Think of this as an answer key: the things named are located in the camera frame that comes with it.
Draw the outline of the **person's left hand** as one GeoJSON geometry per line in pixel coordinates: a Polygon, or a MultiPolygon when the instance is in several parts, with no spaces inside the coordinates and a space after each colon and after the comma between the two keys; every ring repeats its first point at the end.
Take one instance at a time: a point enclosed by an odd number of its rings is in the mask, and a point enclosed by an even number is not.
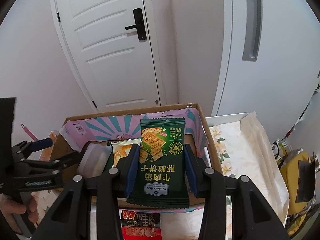
{"type": "Polygon", "coordinates": [[[34,197],[32,197],[28,205],[25,206],[13,201],[12,199],[9,199],[4,194],[1,194],[1,212],[12,230],[20,235],[22,234],[22,232],[20,230],[20,227],[14,220],[13,214],[21,215],[27,212],[28,218],[33,224],[37,223],[39,218],[39,215],[37,213],[37,202],[34,197]]]}

